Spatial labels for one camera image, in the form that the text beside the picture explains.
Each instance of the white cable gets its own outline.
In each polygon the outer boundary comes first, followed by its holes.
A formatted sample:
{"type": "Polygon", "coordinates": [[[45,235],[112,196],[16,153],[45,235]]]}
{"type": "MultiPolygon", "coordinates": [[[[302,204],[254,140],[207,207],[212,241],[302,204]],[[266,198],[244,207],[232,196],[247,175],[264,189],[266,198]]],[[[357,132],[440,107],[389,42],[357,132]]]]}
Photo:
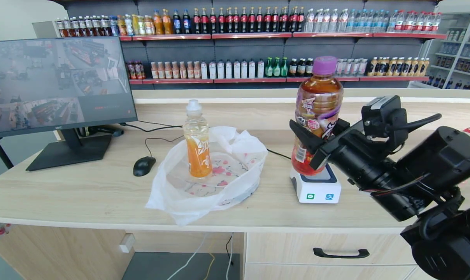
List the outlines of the white cable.
{"type": "Polygon", "coordinates": [[[231,233],[230,260],[228,261],[228,267],[226,268],[226,280],[228,280],[228,271],[230,271],[230,264],[231,264],[232,254],[233,254],[233,232],[231,233]]]}
{"type": "Polygon", "coordinates": [[[188,259],[187,263],[180,267],[180,269],[178,269],[175,273],[173,273],[173,275],[169,276],[168,280],[170,280],[171,278],[173,278],[174,275],[176,275],[176,273],[180,272],[180,270],[184,269],[185,267],[187,267],[188,263],[190,262],[191,259],[193,259],[193,257],[195,256],[195,254],[200,250],[200,248],[202,247],[203,245],[203,242],[205,241],[205,237],[207,236],[207,232],[204,234],[204,238],[202,239],[202,242],[201,244],[198,246],[197,250],[195,250],[195,252],[192,254],[192,256],[190,257],[190,259],[188,259]]]}

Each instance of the monitor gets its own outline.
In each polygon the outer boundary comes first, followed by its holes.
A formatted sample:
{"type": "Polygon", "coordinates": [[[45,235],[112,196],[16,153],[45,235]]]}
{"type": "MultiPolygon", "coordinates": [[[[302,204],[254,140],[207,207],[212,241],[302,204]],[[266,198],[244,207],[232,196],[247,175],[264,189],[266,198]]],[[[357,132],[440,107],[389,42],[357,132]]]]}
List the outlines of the monitor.
{"type": "Polygon", "coordinates": [[[118,37],[0,41],[0,137],[61,130],[27,170],[103,158],[111,135],[75,128],[137,120],[118,37]]]}

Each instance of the monitor stand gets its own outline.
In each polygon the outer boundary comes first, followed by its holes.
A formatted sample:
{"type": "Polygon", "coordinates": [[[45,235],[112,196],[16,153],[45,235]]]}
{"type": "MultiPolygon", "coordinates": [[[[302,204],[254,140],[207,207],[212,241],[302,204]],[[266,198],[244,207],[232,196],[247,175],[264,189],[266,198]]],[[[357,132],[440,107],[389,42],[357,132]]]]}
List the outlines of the monitor stand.
{"type": "Polygon", "coordinates": [[[65,141],[48,144],[27,167],[27,171],[98,161],[103,158],[112,135],[79,138],[74,129],[61,130],[65,141]]]}

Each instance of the white bottle cap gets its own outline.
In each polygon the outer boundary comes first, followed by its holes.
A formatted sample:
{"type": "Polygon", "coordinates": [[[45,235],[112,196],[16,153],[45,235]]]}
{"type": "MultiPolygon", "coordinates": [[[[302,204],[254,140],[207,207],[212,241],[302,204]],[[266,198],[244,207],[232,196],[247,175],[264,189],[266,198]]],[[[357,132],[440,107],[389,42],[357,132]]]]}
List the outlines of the white bottle cap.
{"type": "Polygon", "coordinates": [[[202,106],[199,104],[199,100],[191,99],[188,101],[187,113],[200,112],[201,110],[202,106]]]}

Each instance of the floor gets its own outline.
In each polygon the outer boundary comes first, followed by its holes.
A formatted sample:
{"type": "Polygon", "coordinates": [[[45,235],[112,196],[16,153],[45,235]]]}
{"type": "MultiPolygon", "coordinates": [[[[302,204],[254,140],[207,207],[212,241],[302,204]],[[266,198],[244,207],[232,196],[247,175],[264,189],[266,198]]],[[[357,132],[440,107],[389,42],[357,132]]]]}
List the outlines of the floor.
{"type": "MultiPolygon", "coordinates": [[[[53,132],[45,132],[6,137],[0,140],[0,143],[15,165],[55,140],[53,132]]],[[[7,168],[0,159],[0,174],[6,170],[7,168]]],[[[135,253],[123,280],[167,280],[187,262],[191,255],[187,253],[135,253]]],[[[212,263],[207,280],[225,279],[228,256],[226,254],[214,255],[215,262],[212,263]]],[[[209,254],[197,254],[190,264],[175,275],[172,280],[204,280],[211,260],[212,257],[209,254]]],[[[230,267],[228,279],[238,280],[240,279],[239,255],[234,254],[232,261],[233,266],[230,267]]],[[[0,257],[0,279],[22,280],[22,277],[0,257]]]]}

